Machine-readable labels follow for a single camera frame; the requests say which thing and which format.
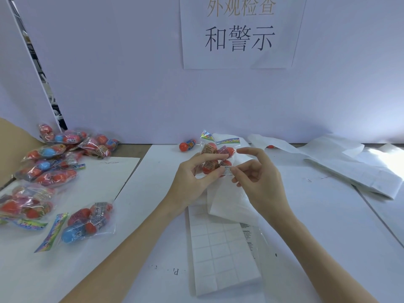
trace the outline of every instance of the blue toy egg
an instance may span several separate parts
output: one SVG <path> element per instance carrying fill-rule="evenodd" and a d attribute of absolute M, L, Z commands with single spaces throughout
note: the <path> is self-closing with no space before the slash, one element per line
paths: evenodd
<path fill-rule="evenodd" d="M 54 137 L 55 142 L 63 142 L 63 135 L 56 135 Z"/>
<path fill-rule="evenodd" d="M 55 152 L 55 150 L 52 149 L 52 148 L 45 148 L 45 149 L 43 149 L 43 150 L 41 151 L 40 154 L 41 154 L 42 156 L 44 156 L 44 157 L 52 157 L 52 156 L 55 156 L 55 155 L 56 155 L 56 152 Z"/>
<path fill-rule="evenodd" d="M 51 163 L 45 161 L 45 162 L 39 163 L 38 165 L 36 165 L 36 167 L 41 171 L 46 171 L 51 168 Z"/>
<path fill-rule="evenodd" d="M 79 222 L 65 228 L 62 234 L 62 240 L 65 243 L 70 243 L 76 240 L 84 239 L 86 236 L 85 224 Z"/>

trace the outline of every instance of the forearm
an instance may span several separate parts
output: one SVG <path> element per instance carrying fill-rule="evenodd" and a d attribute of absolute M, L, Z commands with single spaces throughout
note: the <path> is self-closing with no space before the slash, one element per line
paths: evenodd
<path fill-rule="evenodd" d="M 292 213 L 273 225 L 291 249 L 324 303 L 376 303 L 366 291 L 314 239 Z"/>
<path fill-rule="evenodd" d="M 61 302 L 122 302 L 164 229 L 177 215 L 165 202 Z"/>

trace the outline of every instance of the hand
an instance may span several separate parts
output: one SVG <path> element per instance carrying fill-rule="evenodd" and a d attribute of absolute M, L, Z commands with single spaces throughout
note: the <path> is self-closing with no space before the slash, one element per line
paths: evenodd
<path fill-rule="evenodd" d="M 284 219 L 285 215 L 291 214 L 279 170 L 265 152 L 246 147 L 237 149 L 237 153 L 258 158 L 230 168 L 234 175 L 232 182 L 244 189 L 257 212 L 272 226 L 276 219 Z"/>
<path fill-rule="evenodd" d="M 169 210 L 174 210 L 174 214 L 176 216 L 179 215 L 188 205 L 195 201 L 211 183 L 223 174 L 224 168 L 220 167 L 203 178 L 195 178 L 195 174 L 199 173 L 200 167 L 204 162 L 225 160 L 228 156 L 228 154 L 197 153 L 190 160 L 182 162 L 178 167 L 169 192 L 163 200 L 163 202 L 168 205 Z"/>

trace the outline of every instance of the left hand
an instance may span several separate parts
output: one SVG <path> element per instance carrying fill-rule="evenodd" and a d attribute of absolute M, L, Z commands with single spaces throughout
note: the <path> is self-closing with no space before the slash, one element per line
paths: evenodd
<path fill-rule="evenodd" d="M 191 159 L 182 162 L 175 174 L 173 183 L 163 202 L 168 206 L 168 210 L 173 210 L 175 215 L 182 213 L 185 208 L 195 201 L 202 192 L 224 172 L 220 167 L 212 171 L 203 178 L 195 178 L 199 172 L 199 167 L 211 160 L 225 160 L 228 154 L 195 154 Z"/>

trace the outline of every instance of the grid paper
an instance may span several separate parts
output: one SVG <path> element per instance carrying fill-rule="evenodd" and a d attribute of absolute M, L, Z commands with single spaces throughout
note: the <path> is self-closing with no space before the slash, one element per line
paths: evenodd
<path fill-rule="evenodd" d="M 209 215 L 206 196 L 188 213 L 197 296 L 261 278 L 239 223 Z"/>

